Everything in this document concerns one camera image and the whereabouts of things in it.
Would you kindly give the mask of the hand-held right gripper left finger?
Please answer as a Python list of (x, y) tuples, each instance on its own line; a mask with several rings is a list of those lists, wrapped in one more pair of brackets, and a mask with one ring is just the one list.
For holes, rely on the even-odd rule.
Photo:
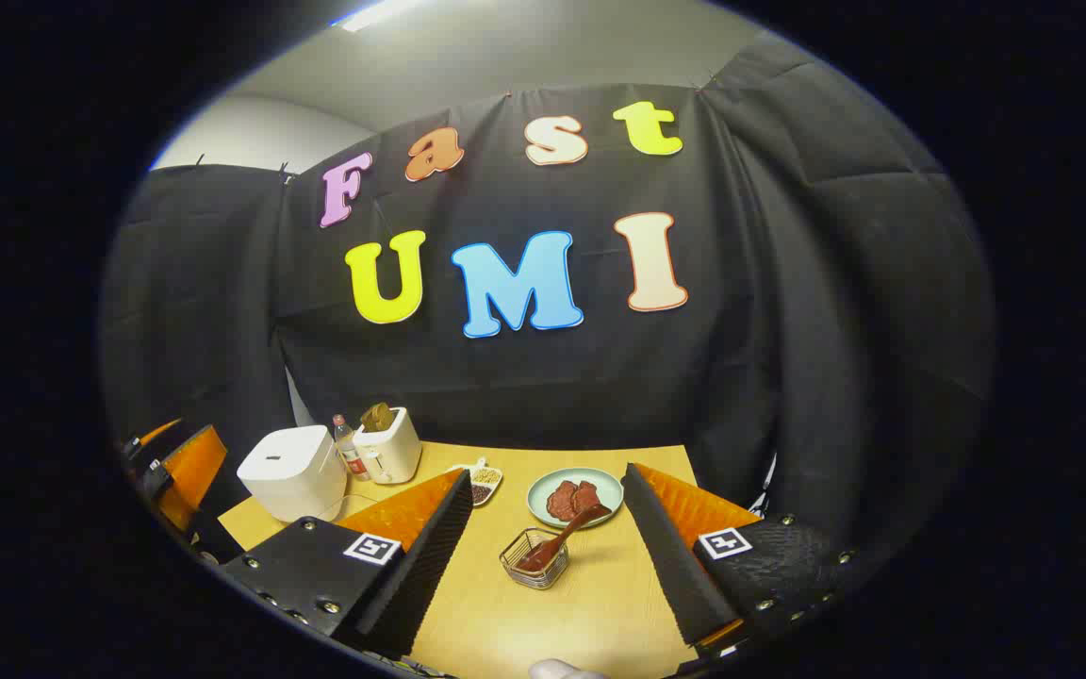
[(396, 661), (411, 653), (472, 507), (469, 471), (445, 471), (346, 521), (302, 516), (222, 571), (298, 626)]

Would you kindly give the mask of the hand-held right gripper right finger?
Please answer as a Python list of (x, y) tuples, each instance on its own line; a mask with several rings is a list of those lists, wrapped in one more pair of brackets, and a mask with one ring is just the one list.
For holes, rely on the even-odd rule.
[(861, 563), (813, 524), (762, 519), (646, 465), (628, 464), (621, 485), (678, 631), (698, 652), (768, 643), (815, 621)]

